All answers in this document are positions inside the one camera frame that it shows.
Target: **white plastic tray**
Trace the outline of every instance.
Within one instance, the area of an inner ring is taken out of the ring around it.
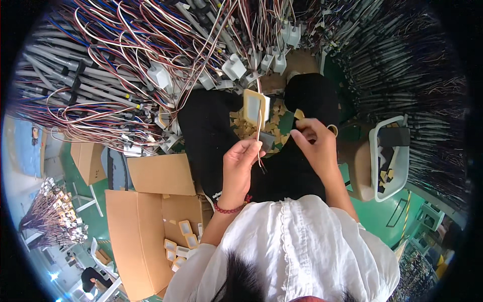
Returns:
[[[374,199],[377,202],[382,202],[388,199],[389,197],[393,196],[400,190],[404,188],[406,181],[408,180],[408,172],[409,172],[409,147],[399,147],[399,152],[396,157],[396,163],[394,165],[394,178],[391,180],[390,183],[386,185],[386,189],[384,193],[380,193],[377,191],[378,183],[379,183],[379,161],[378,161],[378,151],[377,151],[377,135],[379,133],[379,129],[384,127],[385,125],[397,122],[400,126],[402,126],[402,121],[404,117],[402,115],[395,116],[393,118],[387,119],[385,121],[380,122],[376,125],[376,128],[372,129],[369,132],[369,146],[370,146],[370,178],[371,178],[371,187],[374,189]]]

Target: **pile of wires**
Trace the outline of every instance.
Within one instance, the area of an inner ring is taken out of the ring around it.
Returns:
[[[302,46],[338,62],[360,119],[377,123],[408,115],[408,181],[467,210],[466,80],[437,18],[412,0],[323,2],[305,8]]]
[[[290,0],[67,0],[26,46],[10,113],[69,140],[169,153],[193,89],[261,90],[259,77],[272,72],[271,64],[259,68],[261,57],[274,51],[281,60],[288,46],[281,32],[296,27],[291,7]]]

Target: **left hand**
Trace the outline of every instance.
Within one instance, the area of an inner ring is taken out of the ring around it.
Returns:
[[[260,151],[262,142],[246,139],[237,142],[223,156],[223,191],[220,207],[225,210],[235,209],[242,205],[250,189],[252,165],[265,151]]]

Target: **person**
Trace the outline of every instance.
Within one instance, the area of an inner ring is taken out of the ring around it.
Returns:
[[[338,125],[331,82],[291,73],[284,103],[306,118],[262,159],[266,174],[262,143],[239,140],[229,126],[240,97],[197,90],[179,112],[193,174],[215,211],[164,302],[381,302],[397,286],[396,256],[359,223],[338,168],[326,128]]]
[[[109,279],[105,280],[100,273],[94,268],[88,267],[81,274],[82,289],[84,292],[90,292],[94,286],[109,288],[113,282]]]

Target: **cardboard box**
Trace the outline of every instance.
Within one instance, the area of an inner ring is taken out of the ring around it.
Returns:
[[[164,239],[186,246],[178,222],[189,220],[198,233],[198,223],[206,226],[213,215],[211,205],[198,196],[163,198],[162,194],[134,191],[105,192],[114,258],[129,299],[163,297],[174,274]]]
[[[102,249],[99,249],[99,250],[96,251],[96,257],[104,265],[107,265],[109,262],[112,261],[111,257],[109,257],[106,254],[106,252],[104,252]]]
[[[186,154],[128,158],[128,167],[138,192],[196,195]]]
[[[100,154],[104,146],[95,143],[72,143],[71,156],[86,185],[106,178]]]

